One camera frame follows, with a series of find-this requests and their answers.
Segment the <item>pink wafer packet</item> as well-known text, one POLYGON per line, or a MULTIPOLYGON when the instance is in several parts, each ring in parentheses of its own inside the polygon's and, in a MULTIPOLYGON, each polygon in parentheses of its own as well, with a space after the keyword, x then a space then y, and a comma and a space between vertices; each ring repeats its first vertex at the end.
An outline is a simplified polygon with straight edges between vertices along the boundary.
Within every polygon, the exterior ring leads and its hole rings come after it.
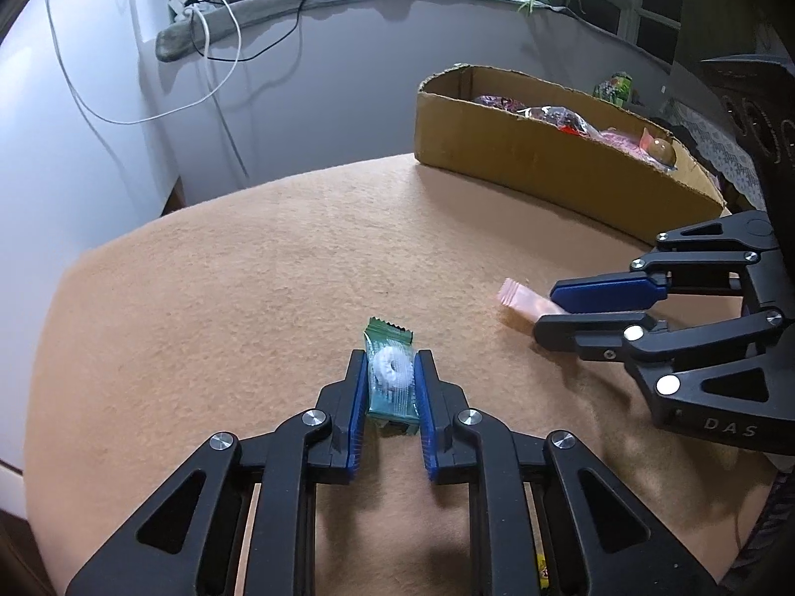
POLYGON ((513 279, 505 279, 497 294, 500 304, 516 312, 517 315, 531 323, 538 323, 543 316, 566 315, 566 309, 559 307, 553 300, 537 294, 526 285, 513 279))

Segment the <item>green ring candy packet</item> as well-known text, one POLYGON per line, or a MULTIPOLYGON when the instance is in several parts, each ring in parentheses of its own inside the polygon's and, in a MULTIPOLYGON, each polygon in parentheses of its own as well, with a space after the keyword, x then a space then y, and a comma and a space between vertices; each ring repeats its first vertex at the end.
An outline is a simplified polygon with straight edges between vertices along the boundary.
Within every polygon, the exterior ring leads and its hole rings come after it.
POLYGON ((376 316, 364 330, 368 365, 367 414, 379 428, 415 435, 419 429, 414 332, 376 316))

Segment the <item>clear red-ended snack bag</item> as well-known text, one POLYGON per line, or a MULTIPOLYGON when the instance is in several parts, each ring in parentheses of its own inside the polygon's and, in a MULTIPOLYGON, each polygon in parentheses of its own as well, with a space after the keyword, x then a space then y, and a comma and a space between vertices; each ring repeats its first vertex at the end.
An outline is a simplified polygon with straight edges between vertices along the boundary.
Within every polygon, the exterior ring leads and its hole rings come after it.
POLYGON ((527 108, 526 104, 515 100, 515 98, 501 97, 501 95, 493 94, 477 95, 475 103, 489 106, 489 108, 504 110, 504 112, 508 113, 520 113, 523 109, 527 108))

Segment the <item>yellow green candy packet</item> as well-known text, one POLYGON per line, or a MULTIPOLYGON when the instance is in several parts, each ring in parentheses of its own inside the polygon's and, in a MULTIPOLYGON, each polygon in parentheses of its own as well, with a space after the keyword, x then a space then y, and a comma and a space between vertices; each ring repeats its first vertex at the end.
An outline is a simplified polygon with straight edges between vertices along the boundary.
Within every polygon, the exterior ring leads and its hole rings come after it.
POLYGON ((536 568, 538 568, 540 590, 546 592, 550 588, 549 568, 543 552, 536 552, 536 568))

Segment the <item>green snack bag background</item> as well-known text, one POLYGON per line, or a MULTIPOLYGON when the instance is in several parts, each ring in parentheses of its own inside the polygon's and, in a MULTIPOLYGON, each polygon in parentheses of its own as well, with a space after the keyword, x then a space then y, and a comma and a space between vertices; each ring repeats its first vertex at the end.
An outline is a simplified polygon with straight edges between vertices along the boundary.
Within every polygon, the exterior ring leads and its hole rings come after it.
POLYGON ((631 100, 632 77, 626 72, 617 72, 608 79, 597 83, 593 89, 593 97, 597 100, 624 108, 631 100))

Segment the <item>tan table cloth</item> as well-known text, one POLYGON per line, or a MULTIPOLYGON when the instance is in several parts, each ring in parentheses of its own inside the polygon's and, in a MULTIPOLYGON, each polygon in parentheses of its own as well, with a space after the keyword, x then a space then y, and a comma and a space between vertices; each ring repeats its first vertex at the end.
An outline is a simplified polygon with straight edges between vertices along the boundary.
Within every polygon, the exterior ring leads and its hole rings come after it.
POLYGON ((84 254, 36 353, 27 514, 54 587, 199 444, 268 432, 344 375, 371 317, 512 429, 579 437, 722 576, 774 481, 765 457, 659 431, 617 365, 536 347, 505 279, 547 292, 640 245, 409 156, 280 179, 84 254))

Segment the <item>long cardboard box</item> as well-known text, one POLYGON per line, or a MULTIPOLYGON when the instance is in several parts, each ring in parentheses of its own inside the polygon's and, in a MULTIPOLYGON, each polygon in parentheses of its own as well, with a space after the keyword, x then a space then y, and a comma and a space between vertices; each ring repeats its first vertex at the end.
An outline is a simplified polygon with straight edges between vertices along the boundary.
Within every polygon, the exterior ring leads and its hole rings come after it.
POLYGON ((725 211, 708 171, 667 129, 583 91, 490 66, 457 66, 420 84, 414 151, 420 163, 526 192, 641 242, 725 211), (484 95, 524 108, 563 106, 634 142, 662 140, 674 165, 663 169, 594 137, 481 104, 484 95))

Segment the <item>white power strip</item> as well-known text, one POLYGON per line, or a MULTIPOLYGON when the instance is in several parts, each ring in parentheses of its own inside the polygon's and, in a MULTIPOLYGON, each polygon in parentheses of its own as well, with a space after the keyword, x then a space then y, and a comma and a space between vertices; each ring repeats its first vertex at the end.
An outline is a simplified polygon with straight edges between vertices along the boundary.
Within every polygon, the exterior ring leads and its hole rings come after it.
POLYGON ((168 8, 172 13, 174 23, 185 22, 191 13, 198 9, 201 12, 213 11, 220 5, 220 0, 168 0, 168 8))

